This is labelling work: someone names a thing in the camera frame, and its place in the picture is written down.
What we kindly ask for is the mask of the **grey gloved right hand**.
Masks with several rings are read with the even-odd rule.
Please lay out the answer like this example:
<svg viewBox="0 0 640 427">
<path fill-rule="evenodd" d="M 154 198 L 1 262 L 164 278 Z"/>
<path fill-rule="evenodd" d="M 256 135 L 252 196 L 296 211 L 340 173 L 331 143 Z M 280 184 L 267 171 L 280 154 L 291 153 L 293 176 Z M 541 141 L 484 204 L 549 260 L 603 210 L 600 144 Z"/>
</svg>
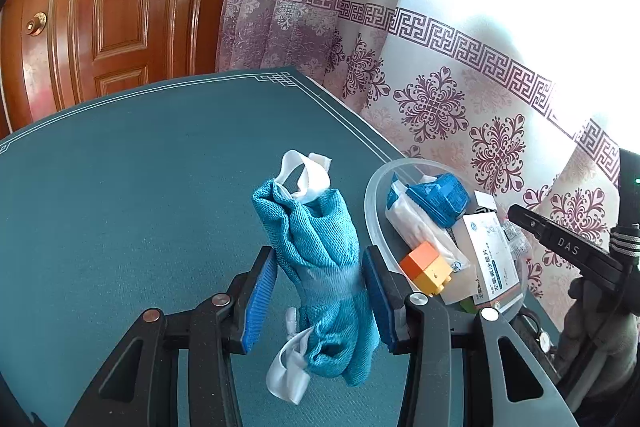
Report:
<svg viewBox="0 0 640 427">
<path fill-rule="evenodd" d="M 568 295 L 574 303 L 565 315 L 554 366 L 562 377 L 577 377 L 570 404 L 618 395 L 636 369 L 637 319 L 614 310 L 613 301 L 582 277 L 570 283 Z"/>
</svg>

